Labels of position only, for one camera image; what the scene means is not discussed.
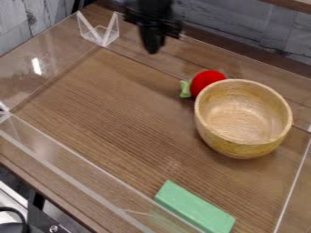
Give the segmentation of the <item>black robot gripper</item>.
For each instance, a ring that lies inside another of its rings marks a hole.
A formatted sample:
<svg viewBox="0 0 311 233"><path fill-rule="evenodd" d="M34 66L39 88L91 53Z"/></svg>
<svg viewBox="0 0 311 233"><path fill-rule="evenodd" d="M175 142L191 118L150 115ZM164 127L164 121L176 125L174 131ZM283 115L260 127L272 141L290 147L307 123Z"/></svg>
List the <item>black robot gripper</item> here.
<svg viewBox="0 0 311 233"><path fill-rule="evenodd" d="M174 0L126 0L126 20L140 30L146 51L154 55L166 36L180 37L183 21L172 9Z"/></svg>

